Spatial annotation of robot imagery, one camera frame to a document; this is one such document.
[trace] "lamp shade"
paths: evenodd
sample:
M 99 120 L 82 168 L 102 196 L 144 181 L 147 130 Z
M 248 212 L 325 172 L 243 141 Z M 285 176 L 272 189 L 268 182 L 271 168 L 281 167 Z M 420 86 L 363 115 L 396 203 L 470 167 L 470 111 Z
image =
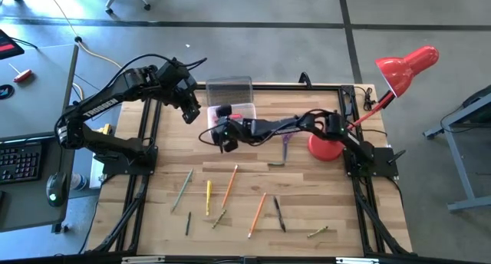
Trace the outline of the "lamp shade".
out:
M 414 76 L 434 65 L 438 57 L 435 47 L 425 45 L 404 58 L 380 58 L 375 60 L 375 64 L 394 95 L 400 97 L 409 88 Z

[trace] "computer mouse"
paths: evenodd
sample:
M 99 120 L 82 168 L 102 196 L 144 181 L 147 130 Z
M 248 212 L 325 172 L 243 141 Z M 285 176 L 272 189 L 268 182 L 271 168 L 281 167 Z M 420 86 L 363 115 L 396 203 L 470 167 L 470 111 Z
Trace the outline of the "computer mouse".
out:
M 57 172 L 49 176 L 46 183 L 46 197 L 50 206 L 63 206 L 67 201 L 67 174 Z

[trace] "red lamp base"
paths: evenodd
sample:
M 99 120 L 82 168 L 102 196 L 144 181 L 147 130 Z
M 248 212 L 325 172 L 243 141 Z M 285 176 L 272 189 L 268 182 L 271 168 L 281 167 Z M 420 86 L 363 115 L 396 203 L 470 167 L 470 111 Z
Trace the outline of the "red lamp base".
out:
M 332 161 L 343 152 L 344 144 L 339 141 L 322 140 L 315 135 L 308 138 L 308 150 L 318 160 Z

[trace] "keyboard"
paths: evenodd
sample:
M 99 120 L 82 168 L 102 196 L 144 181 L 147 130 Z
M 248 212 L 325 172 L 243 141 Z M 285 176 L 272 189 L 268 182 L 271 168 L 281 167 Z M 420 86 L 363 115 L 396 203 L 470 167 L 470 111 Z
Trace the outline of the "keyboard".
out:
M 0 184 L 39 180 L 41 143 L 0 145 Z

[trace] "desk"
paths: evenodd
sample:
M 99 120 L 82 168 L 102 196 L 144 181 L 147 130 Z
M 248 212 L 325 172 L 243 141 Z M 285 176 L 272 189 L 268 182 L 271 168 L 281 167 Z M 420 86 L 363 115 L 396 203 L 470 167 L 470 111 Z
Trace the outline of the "desk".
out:
M 15 87 L 12 97 L 0 101 L 0 141 L 53 135 L 54 123 L 68 105 L 77 53 L 77 46 L 63 45 L 26 50 L 23 55 L 0 61 L 0 84 Z M 8 63 L 20 71 L 32 69 L 35 75 L 28 82 L 14 84 L 16 73 Z M 0 232 L 64 220 L 68 203 L 52 207 L 46 198 L 46 182 L 58 170 L 60 149 L 54 138 L 44 142 L 40 180 L 0 185 L 6 192 L 0 208 Z M 65 150 L 61 167 L 68 179 L 73 162 L 74 151 Z
M 361 85 L 364 88 L 373 85 Z M 357 91 L 360 115 L 363 94 Z M 150 177 L 143 214 L 138 255 L 216 255 L 216 256 L 361 256 L 363 254 L 351 180 L 344 176 L 341 160 L 321 162 L 307 150 L 308 133 L 296 134 L 289 143 L 285 167 L 268 167 L 267 163 L 282 157 L 280 137 L 260 147 L 240 144 L 232 153 L 221 154 L 218 147 L 198 141 L 207 128 L 206 92 L 197 91 L 203 104 L 201 115 L 186 125 L 181 112 L 163 107 L 157 133 L 159 158 L 155 174 Z M 277 120 L 303 114 L 312 108 L 338 109 L 338 95 L 330 91 L 255 91 L 257 117 Z M 124 103 L 116 135 L 136 137 L 143 103 Z M 147 133 L 153 120 L 150 111 Z M 384 130 L 380 114 L 363 123 L 363 128 Z M 365 140 L 374 146 L 385 146 L 383 134 L 364 132 Z M 212 224 L 221 213 L 221 202 L 235 164 L 239 165 L 227 213 L 219 226 Z M 189 170 L 194 168 L 181 201 L 173 213 L 170 209 Z M 213 182 L 211 214 L 206 216 L 206 181 Z M 97 213 L 88 241 L 88 249 L 100 244 L 119 220 L 128 177 L 116 176 L 101 191 Z M 391 234 L 411 250 L 404 211 L 399 193 L 387 179 L 374 178 L 374 189 L 380 217 Z M 280 230 L 272 198 L 263 206 L 256 230 L 247 239 L 249 227 L 264 192 L 276 195 L 285 219 L 287 233 Z M 189 236 L 185 236 L 188 212 L 193 213 Z M 308 233 L 329 226 L 326 233 L 307 239 Z M 372 247 L 374 234 L 367 223 Z M 129 222 L 127 243 L 132 233 Z

